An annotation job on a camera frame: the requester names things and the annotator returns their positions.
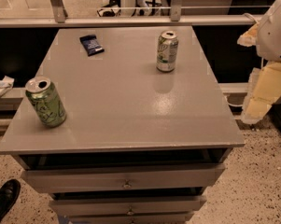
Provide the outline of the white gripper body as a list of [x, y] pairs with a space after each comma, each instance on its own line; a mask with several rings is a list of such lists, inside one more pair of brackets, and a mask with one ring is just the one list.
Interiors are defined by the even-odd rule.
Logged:
[[275, 0], [260, 20], [256, 48], [265, 60], [281, 62], [281, 0]]

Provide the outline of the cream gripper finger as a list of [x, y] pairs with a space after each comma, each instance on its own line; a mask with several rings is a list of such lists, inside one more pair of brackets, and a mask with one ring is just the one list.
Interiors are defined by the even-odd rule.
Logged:
[[237, 40], [237, 44], [244, 47], [252, 47], [256, 45], [259, 24], [255, 23], [246, 32], [241, 34]]
[[256, 124], [281, 97], [281, 63], [268, 62], [263, 68], [254, 68], [248, 81], [241, 121]]

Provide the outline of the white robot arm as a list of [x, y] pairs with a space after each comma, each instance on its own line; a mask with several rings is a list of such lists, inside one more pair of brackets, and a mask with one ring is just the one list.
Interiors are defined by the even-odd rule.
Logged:
[[255, 46], [261, 60], [267, 61], [249, 76], [241, 114], [243, 123], [256, 124], [281, 97], [281, 0], [275, 0], [262, 19], [240, 35], [237, 43]]

